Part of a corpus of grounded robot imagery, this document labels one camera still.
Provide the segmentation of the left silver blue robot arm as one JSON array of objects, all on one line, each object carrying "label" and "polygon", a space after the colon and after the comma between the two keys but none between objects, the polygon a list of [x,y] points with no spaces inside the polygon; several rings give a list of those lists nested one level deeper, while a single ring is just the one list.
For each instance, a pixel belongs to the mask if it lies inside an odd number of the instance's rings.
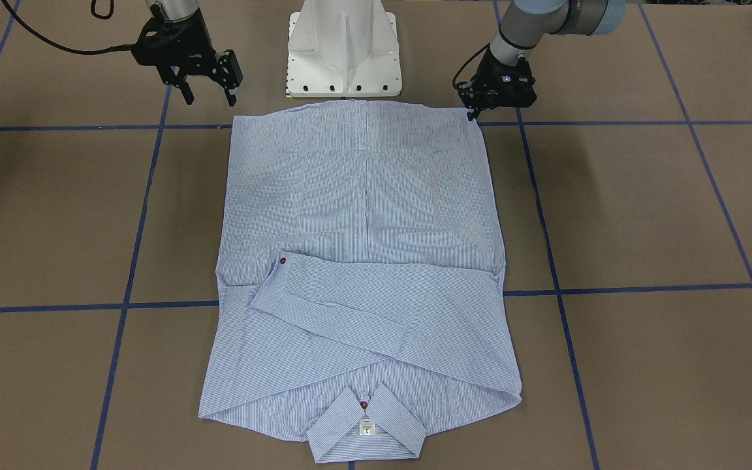
[{"label": "left silver blue robot arm", "polygon": [[468,120],[499,108],[529,108],[537,101],[530,54],[546,35],[607,35],[623,21],[625,1],[513,1],[497,32],[466,62],[479,59],[477,71],[460,81],[452,78]]}]

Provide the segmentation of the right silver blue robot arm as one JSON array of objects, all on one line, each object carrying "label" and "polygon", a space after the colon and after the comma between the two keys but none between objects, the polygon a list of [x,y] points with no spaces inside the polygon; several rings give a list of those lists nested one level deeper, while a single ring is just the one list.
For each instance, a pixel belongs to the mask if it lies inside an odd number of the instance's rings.
[{"label": "right silver blue robot arm", "polygon": [[180,91],[185,103],[195,98],[189,76],[205,76],[218,84],[230,107],[243,74],[233,50],[218,52],[212,45],[197,1],[148,1],[150,19],[131,53],[138,65],[153,67],[161,82]]}]

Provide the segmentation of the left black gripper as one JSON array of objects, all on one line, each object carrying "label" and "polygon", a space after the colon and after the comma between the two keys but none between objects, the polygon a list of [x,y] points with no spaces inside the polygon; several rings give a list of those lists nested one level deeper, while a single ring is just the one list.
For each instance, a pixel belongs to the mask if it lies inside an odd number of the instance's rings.
[{"label": "left black gripper", "polygon": [[484,110],[529,108],[537,101],[530,63],[526,56],[516,56],[514,65],[505,65],[486,51],[475,75],[458,83],[458,97],[467,109],[469,121],[476,120]]}]

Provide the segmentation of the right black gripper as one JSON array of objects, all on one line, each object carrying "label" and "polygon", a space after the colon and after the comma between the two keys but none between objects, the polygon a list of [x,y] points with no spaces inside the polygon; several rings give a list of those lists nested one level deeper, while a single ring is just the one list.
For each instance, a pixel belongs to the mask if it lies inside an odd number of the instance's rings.
[{"label": "right black gripper", "polygon": [[178,89],[187,105],[195,101],[188,76],[213,78],[230,107],[238,102],[236,92],[243,81],[238,58],[233,50],[215,56],[203,17],[176,23],[149,19],[133,44],[132,54],[138,65],[155,67],[161,80]]}]

